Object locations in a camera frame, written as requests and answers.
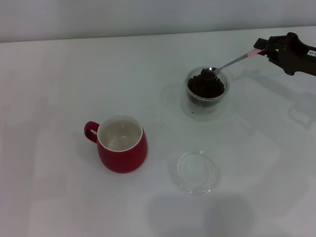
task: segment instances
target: white table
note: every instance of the white table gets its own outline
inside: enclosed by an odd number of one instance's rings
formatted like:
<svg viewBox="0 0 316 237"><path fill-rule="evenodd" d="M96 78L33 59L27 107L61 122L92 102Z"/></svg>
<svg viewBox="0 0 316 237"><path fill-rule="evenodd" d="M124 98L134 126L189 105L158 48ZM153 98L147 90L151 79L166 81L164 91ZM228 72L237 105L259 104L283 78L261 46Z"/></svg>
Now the white table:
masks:
<svg viewBox="0 0 316 237"><path fill-rule="evenodd" d="M0 236L316 236L315 77L254 56L225 69L221 118L179 106L189 70L288 32L316 45L316 27L0 44ZM121 112L149 142L128 174L104 167L83 134ZM172 184L168 162L190 150L219 159L213 195Z"/></svg>

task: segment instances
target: glass jar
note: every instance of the glass jar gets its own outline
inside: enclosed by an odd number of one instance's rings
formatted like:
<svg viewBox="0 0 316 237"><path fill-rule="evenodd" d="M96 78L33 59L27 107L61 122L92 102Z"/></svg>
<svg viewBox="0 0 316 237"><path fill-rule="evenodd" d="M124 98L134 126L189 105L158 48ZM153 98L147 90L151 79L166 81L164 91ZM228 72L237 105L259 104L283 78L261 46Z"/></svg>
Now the glass jar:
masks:
<svg viewBox="0 0 316 237"><path fill-rule="evenodd" d="M189 79L198 76L203 69L209 67L195 68L188 73L185 78L181 92L181 108L184 113L196 120L211 120L219 117L228 102L229 81L225 74L220 72L217 77L224 84L224 92L220 96L214 98L203 98L195 95L188 87Z"/></svg>

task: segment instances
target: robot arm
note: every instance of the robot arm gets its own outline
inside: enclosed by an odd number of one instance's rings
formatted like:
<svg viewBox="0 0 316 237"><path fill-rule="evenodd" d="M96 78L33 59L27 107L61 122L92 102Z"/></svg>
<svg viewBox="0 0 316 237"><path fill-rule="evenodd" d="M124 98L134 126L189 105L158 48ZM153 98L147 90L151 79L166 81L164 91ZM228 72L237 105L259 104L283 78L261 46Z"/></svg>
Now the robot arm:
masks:
<svg viewBox="0 0 316 237"><path fill-rule="evenodd" d="M255 48L263 49L270 62L281 67L288 75L303 72L316 76L316 48L302 43L295 33L258 39Z"/></svg>

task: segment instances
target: mug handle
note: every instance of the mug handle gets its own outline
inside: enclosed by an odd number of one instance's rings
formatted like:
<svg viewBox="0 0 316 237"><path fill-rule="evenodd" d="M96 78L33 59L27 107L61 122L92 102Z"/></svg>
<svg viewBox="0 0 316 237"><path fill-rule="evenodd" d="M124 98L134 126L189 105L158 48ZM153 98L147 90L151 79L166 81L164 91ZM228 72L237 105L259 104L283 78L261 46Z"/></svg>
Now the mug handle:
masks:
<svg viewBox="0 0 316 237"><path fill-rule="evenodd" d="M85 124L84 134L90 141L97 143L98 137L92 131L97 132L99 126L100 125L98 123L93 122L93 121L89 121Z"/></svg>

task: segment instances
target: mug rim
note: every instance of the mug rim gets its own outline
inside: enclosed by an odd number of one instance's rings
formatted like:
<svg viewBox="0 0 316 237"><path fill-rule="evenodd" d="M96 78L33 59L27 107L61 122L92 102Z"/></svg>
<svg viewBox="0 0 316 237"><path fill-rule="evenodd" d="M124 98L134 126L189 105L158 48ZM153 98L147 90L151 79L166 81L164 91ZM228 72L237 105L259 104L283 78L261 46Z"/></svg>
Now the mug rim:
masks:
<svg viewBox="0 0 316 237"><path fill-rule="evenodd" d="M140 136L139 136L139 139L137 140L137 142L136 142L132 147L130 147L130 148L128 148L128 149L125 149L125 150L121 150L121 151L115 151L115 150L111 150L111 149L107 148L107 147L101 142L101 140L100 140L100 138L99 138L99 134L100 134L99 130L100 130L101 127L104 125L104 123L105 123L106 121L108 121L109 119L111 119L111 118L113 118L113 117L117 117L117 116L126 116L126 117L130 117L130 118L136 120L136 122L138 123L138 125L139 125L139 127L140 127L140 130L141 130L141 133L140 133ZM102 124L99 125L98 130L97 130L98 143L99 143L103 148L105 148L106 150L108 150L108 151L110 151L110 152L127 152L127 151L133 149L134 147L136 147L136 146L139 144L139 142L140 142L140 140L142 139L142 137L143 137L143 127L142 127L140 121L139 121L137 118L135 118L135 117L133 117L133 116L131 116L131 115L127 115L127 114L117 114L117 115L113 115L113 116L111 116L111 117L108 117L106 120L103 121Z"/></svg>

